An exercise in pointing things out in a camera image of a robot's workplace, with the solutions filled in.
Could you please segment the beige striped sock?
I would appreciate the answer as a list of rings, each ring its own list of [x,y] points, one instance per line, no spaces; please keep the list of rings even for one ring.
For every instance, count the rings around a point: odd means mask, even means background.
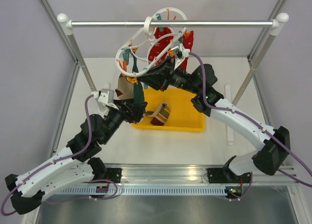
[[[152,118],[151,125],[164,126],[170,116],[170,108],[166,102],[161,103],[155,111],[146,111],[145,115]]]
[[[118,77],[115,93],[120,100],[134,99],[134,84],[122,74]]]

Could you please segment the white clip sock hanger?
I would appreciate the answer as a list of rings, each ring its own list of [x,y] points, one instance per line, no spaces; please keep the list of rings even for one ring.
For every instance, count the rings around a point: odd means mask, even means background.
[[[155,16],[156,20],[162,20],[163,16],[167,16],[165,20],[187,19],[186,15],[181,10],[172,7],[160,9],[153,16]],[[139,76],[149,71],[157,60],[166,53],[168,48],[172,49],[182,44],[182,36],[187,29],[182,29],[181,27],[179,30],[171,29],[173,33],[168,34],[168,36],[174,36],[174,39],[151,63],[148,63],[148,53],[156,42],[154,27],[150,30],[151,34],[149,36],[143,32],[138,34],[138,30],[117,51],[115,56],[117,69],[130,83],[136,83]]]

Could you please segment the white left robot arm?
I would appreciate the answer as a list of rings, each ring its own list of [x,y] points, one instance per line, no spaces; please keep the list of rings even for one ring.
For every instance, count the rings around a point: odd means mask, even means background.
[[[107,178],[107,168],[96,157],[123,122],[138,123],[143,118],[147,102],[136,103],[132,99],[114,100],[108,115],[89,114],[85,106],[86,120],[67,145],[53,157],[33,170],[22,174],[10,174],[5,183],[10,191],[1,204],[3,216],[5,204],[11,201],[13,213],[27,214],[57,192],[79,183],[100,183]]]

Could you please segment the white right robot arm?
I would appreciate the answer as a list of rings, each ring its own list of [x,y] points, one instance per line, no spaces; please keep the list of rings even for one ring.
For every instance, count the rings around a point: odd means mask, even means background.
[[[226,124],[255,148],[254,152],[228,159],[222,171],[224,180],[233,183],[240,175],[255,170],[273,176],[289,155],[289,130],[256,121],[229,102],[214,89],[217,77],[210,64],[201,61],[191,74],[181,68],[174,69],[174,65],[173,59],[166,59],[138,80],[154,90],[165,91],[173,86],[193,93],[191,103],[197,112]]]

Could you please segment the red christmas sock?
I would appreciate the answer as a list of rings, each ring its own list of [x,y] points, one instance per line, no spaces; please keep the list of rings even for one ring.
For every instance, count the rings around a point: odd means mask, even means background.
[[[173,30],[169,27],[154,28],[154,37],[156,39],[156,42],[151,47],[148,53],[148,63],[153,62],[155,57],[157,57],[171,43],[171,41],[174,39],[174,36],[168,36],[168,34],[172,33]],[[155,66],[158,66],[161,63],[163,63],[167,59],[167,57],[175,58],[172,50],[169,48],[166,50],[166,53],[164,53],[152,66],[152,69]]]
[[[192,50],[193,44],[194,44],[194,31],[185,31],[185,33],[182,36],[182,44],[184,48]],[[181,69],[186,71],[187,69],[187,63],[188,63],[188,57],[185,58],[185,60],[180,65]]]

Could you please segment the yellow plastic tray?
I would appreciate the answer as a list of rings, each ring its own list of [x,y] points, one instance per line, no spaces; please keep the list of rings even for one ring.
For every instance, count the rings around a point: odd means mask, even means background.
[[[148,103],[146,111],[155,111],[158,106],[166,102],[170,108],[170,116],[164,126],[150,124],[152,118],[145,116],[137,124],[136,129],[201,132],[205,129],[205,116],[193,107],[191,99],[195,95],[177,88],[168,88],[166,91],[156,91],[152,88],[144,90],[144,97]]]

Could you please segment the silver clothes rack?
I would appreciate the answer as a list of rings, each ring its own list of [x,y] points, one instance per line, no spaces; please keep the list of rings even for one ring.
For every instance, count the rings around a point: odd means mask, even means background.
[[[63,32],[68,38],[68,41],[79,63],[84,61],[81,51],[74,36],[74,28],[86,27],[135,27],[139,28],[138,34],[146,33],[148,36],[151,34],[150,30],[153,27],[170,27],[170,28],[268,28],[270,35],[262,46],[258,57],[253,63],[250,71],[248,72],[244,82],[242,83],[239,91],[237,92],[233,104],[236,105],[245,92],[253,78],[255,71],[269,50],[275,37],[280,33],[283,26],[288,22],[289,15],[287,13],[280,13],[275,19],[265,21],[199,21],[199,20],[156,20],[155,16],[147,17],[145,21],[73,21],[68,18],[64,13],[57,16],[57,21],[61,25]]]

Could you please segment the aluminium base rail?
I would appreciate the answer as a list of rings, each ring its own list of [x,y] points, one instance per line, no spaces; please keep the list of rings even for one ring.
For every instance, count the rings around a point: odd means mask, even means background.
[[[221,166],[213,165],[167,165],[167,164],[115,164],[107,163],[108,170],[115,169],[115,179],[120,184],[131,185],[188,185],[207,183],[210,185],[253,185],[283,186],[298,185],[286,175],[277,172],[273,176],[260,171],[244,174],[228,180],[224,177]]]

